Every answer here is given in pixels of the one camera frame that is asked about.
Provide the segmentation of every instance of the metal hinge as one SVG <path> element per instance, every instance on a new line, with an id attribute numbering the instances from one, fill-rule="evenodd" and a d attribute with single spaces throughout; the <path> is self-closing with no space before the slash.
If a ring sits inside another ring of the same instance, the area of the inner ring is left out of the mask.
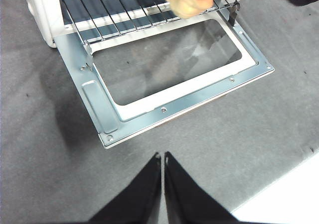
<path id="1" fill-rule="evenodd" d="M 237 11 L 240 9 L 240 4 L 236 4 L 235 6 L 231 6 L 228 8 L 229 10 L 229 19 L 228 22 L 230 23 L 231 26 L 235 26 L 235 21 L 237 17 Z"/>

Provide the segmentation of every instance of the oven door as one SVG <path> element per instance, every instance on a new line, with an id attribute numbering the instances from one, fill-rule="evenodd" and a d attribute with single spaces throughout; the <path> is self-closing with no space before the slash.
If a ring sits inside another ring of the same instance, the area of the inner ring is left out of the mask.
<path id="1" fill-rule="evenodd" d="M 216 0 L 187 20 L 159 2 L 152 14 L 141 3 L 115 15 L 105 6 L 109 27 L 92 17 L 96 27 L 87 30 L 62 2 L 77 32 L 54 41 L 105 148 L 274 71 L 240 24 L 230 24 L 236 0 Z"/>

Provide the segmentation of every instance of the toaster oven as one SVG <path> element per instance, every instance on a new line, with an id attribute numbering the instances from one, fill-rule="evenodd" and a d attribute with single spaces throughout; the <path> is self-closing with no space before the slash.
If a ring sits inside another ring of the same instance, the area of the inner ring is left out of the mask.
<path id="1" fill-rule="evenodd" d="M 274 71 L 236 21 L 240 0 L 180 19 L 165 0 L 26 0 L 105 148 Z"/>

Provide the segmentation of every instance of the screw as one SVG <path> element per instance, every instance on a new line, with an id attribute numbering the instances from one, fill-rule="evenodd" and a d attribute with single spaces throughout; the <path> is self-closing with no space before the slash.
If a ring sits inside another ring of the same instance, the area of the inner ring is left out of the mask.
<path id="1" fill-rule="evenodd" d="M 113 136 L 108 135 L 108 136 L 106 137 L 106 139 L 107 139 L 108 142 L 111 142 L 111 141 L 113 141 Z"/>

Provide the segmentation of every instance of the wire rack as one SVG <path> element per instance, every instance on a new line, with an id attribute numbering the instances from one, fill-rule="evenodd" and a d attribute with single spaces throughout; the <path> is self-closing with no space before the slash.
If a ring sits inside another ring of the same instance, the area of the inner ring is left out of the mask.
<path id="1" fill-rule="evenodd" d="M 60 0 L 65 24 L 72 24 L 83 44 L 179 20 L 165 0 Z M 215 0 L 203 13 L 238 5 L 238 0 Z"/>

